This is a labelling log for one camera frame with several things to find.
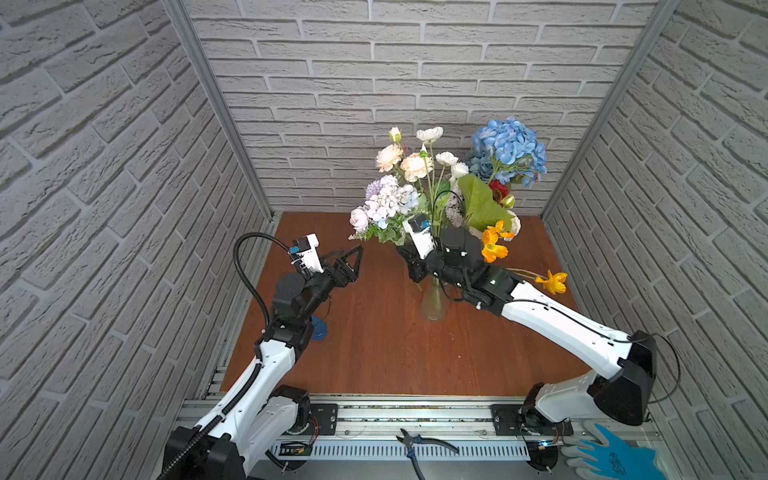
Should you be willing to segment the clear glass vase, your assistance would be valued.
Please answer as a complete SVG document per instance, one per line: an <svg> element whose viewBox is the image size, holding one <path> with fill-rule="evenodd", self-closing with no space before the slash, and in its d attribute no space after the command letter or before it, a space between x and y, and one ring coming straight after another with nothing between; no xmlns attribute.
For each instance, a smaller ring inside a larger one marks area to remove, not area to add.
<svg viewBox="0 0 768 480"><path fill-rule="evenodd" d="M443 292L439 279L432 276L425 279L421 285L421 315L428 321L438 322L445 318L448 309L448 298Z"/></svg>

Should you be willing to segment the small pink white bouquet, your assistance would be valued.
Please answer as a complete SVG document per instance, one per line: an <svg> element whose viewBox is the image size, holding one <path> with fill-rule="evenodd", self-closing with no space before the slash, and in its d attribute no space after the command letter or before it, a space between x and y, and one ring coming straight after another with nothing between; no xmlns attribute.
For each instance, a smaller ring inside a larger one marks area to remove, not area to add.
<svg viewBox="0 0 768 480"><path fill-rule="evenodd" d="M380 243L402 246L406 241L403 222L420 209L422 195L410 183L401 185L393 175L385 175L366 187L366 199L350 213L354 229L350 240L368 241L375 237Z"/></svg>

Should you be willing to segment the peach rose stem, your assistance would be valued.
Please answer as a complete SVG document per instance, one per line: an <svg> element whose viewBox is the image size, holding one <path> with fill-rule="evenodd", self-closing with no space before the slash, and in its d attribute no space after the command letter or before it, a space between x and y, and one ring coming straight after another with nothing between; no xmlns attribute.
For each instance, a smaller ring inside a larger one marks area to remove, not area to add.
<svg viewBox="0 0 768 480"><path fill-rule="evenodd" d="M416 167L416 154L419 150L410 151L406 148L403 142L403 134L397 126L389 129L388 140L390 144L380 150L375 158L375 165L378 171L383 176L395 176L401 185L406 183L412 184L422 195L418 211L426 214L426 198L423 188L417 183L413 174Z"/></svg>

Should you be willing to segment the cream white flower stem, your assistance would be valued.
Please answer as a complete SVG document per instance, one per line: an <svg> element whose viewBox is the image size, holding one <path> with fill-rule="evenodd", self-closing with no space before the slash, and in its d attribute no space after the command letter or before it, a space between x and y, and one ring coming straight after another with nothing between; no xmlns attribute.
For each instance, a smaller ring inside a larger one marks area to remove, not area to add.
<svg viewBox="0 0 768 480"><path fill-rule="evenodd" d="M447 226L444 195L453 191L463 194L458 180L468 174L468 167L450 151L439 151L435 145L443 136L444 129L436 126L417 130L416 139L421 147L416 154L415 180L423 188L426 198L426 215L431 221L431 233L437 238Z"/></svg>

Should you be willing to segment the red carnation flower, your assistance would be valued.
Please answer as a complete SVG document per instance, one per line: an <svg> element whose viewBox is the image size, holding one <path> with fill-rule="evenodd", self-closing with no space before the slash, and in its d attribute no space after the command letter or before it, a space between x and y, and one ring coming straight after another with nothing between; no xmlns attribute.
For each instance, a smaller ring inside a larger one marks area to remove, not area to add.
<svg viewBox="0 0 768 480"><path fill-rule="evenodd" d="M489 182L493 200L505 209L512 209L515 205L515 197L510 193L506 184L492 180Z"/></svg>

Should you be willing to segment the small yellow orange flower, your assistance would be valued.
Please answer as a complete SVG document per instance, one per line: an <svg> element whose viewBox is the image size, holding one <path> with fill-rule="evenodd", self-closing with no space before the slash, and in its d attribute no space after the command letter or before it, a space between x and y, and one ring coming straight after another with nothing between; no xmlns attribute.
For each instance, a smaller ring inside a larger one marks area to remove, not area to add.
<svg viewBox="0 0 768 480"><path fill-rule="evenodd" d="M515 236L516 233L513 230L507 229L503 220L499 220L495 224L487 226L481 236L483 245L481 254L484 261L491 264L498 259L506 258L509 254L509 250L506 246L501 245L499 241L511 241ZM516 267L512 268L512 272L522 276L526 280L532 280L534 283L541 285L551 295L560 295L567 291L566 281L568 274L565 272L553 274L548 270L546 277Z"/></svg>

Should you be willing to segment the dark blue hydrangea flower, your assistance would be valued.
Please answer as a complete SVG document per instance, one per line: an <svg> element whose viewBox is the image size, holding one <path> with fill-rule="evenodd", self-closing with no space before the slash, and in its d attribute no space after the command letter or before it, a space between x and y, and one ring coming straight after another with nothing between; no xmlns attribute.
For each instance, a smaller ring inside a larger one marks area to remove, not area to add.
<svg viewBox="0 0 768 480"><path fill-rule="evenodd" d="M513 190L527 188L547 172L545 145L537 132L510 116L490 120L471 137L472 148L466 165L468 174L458 180L464 199L464 218L468 227L483 231L499 220L516 234L519 220L514 212L517 199ZM506 184L515 197L512 209L505 209L493 200L489 182Z"/></svg>

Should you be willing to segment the pink white mixed bouquet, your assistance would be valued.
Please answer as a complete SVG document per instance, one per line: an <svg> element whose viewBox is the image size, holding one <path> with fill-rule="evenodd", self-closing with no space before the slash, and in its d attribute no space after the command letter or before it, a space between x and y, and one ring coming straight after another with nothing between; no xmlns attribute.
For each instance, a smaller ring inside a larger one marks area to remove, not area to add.
<svg viewBox="0 0 768 480"><path fill-rule="evenodd" d="M465 223L463 197L459 193L449 191L444 198L446 202L443 212L446 221L453 227L463 227Z"/></svg>

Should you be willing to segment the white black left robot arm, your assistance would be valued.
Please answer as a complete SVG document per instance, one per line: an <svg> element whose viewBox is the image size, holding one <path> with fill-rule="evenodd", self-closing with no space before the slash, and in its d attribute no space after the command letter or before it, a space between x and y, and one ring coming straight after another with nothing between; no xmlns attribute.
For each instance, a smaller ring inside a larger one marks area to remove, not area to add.
<svg viewBox="0 0 768 480"><path fill-rule="evenodd" d="M357 245L318 256L316 246L309 235L288 249L294 270L276 284L250 364L193 427L173 431L160 478L246 479L284 433L313 429L308 393L282 380L310 344L315 310L357 280L363 254Z"/></svg>

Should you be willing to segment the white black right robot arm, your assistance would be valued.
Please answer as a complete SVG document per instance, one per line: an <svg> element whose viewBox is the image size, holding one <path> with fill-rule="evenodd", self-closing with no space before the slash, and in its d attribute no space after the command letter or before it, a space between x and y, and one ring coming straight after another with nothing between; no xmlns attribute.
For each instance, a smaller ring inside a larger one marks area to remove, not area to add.
<svg viewBox="0 0 768 480"><path fill-rule="evenodd" d="M415 282L430 276L457 288L458 299L521 324L568 350L589 371L556 384L534 385L514 418L519 428L546 434L573 419L644 423L656 379L657 342L593 321L541 293L521 275L485 262L481 241L464 228L433 237L424 216L403 223L398 252Z"/></svg>

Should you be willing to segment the white blue work glove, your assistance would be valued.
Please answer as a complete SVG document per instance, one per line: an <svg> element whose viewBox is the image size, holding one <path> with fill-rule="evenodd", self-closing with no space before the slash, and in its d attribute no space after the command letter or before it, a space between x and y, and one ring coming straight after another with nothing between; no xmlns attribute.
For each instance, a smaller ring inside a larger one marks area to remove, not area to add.
<svg viewBox="0 0 768 480"><path fill-rule="evenodd" d="M665 479L655 450L630 446L595 421L586 421L583 427L594 440L565 437L561 447L566 464L580 479Z"/></svg>

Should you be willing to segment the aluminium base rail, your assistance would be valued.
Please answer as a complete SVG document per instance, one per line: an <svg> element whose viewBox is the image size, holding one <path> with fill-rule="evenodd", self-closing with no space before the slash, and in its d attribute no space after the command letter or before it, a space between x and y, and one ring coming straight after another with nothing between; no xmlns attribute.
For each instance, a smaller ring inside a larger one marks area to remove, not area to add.
<svg viewBox="0 0 768 480"><path fill-rule="evenodd" d="M313 429L284 433L262 459L282 471L307 461L383 459L410 463L417 478L424 476L428 460L526 461L547 471L563 455L565 437L594 440L583 427L586 421L634 447L648 419L640 426L609 418L573 419L542 434L519 428L514 416L523 397L308 395Z"/></svg>

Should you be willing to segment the aluminium left corner post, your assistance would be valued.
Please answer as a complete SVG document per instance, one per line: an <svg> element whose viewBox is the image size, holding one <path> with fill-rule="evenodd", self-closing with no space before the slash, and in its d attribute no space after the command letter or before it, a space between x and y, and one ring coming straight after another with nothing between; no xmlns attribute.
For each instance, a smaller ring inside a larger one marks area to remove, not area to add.
<svg viewBox="0 0 768 480"><path fill-rule="evenodd" d="M247 153L244 141L240 135L232 113L221 91L212 65L206 56L203 44L196 33L192 19L183 1L168 0L164 2L168 16L177 31L180 42L187 52L190 63L195 70L199 83L211 104L213 112L219 120L222 131L229 142L246 183L255 198L256 204L264 216L272 220L275 212L271 208L257 173Z"/></svg>

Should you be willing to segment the aluminium corner post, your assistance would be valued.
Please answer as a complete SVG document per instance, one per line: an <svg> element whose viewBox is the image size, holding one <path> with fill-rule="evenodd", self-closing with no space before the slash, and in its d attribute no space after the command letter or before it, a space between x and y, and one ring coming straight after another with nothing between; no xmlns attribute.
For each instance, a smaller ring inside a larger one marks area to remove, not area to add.
<svg viewBox="0 0 768 480"><path fill-rule="evenodd" d="M626 91L633 83L637 72L642 67L646 58L652 51L655 43L660 37L662 31L667 26L667 23L672 18L673 14L678 8L679 0L662 0L658 1L651 12L651 15L643 27L639 38L631 50L627 60L618 72L615 81L612 83L607 95L604 97L600 104L595 116L589 124L586 133L580 140L576 150L574 151L571 159L561 178L550 195L545 207L543 208L540 218L542 221L549 220L554 214L558 203L564 197L569 183L575 177L575 174L579 170L582 163L585 161L586 156L597 139L599 134L605 125L612 118L614 110L618 107L622 101Z"/></svg>
<svg viewBox="0 0 768 480"><path fill-rule="evenodd" d="M221 91L212 65L206 56L203 44L196 33L192 19L183 1L168 0L164 2L168 16L177 31L180 42L187 52L190 63L195 70L199 83L211 104L213 112L219 120L222 131L229 142L246 183L255 198L256 204L264 216L272 220L275 212L271 208L257 173L247 153L244 141L240 135L232 113Z"/></svg>

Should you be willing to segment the aluminium right corner post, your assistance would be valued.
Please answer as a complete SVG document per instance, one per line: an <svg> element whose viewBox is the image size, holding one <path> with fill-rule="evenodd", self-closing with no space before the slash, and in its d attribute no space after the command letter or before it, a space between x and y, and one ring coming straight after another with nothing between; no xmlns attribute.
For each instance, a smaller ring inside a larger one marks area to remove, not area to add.
<svg viewBox="0 0 768 480"><path fill-rule="evenodd" d="M582 163L585 161L586 156L597 139L599 134L605 125L612 118L614 110L618 107L622 101L626 91L633 83L637 72L642 67L646 58L652 51L655 43L660 37L662 31L667 26L667 23L672 18L673 14L678 8L679 0L662 0L658 1L651 12L651 15L643 27L639 38L631 50L627 60L618 72L615 81L612 83L607 95L604 97L600 104L595 116L589 124L586 133L580 140L576 150L574 151L571 159L561 178L550 195L545 207L543 208L540 218L542 221L549 220L554 214L558 203L564 197L569 183L575 177L575 174L579 170Z"/></svg>

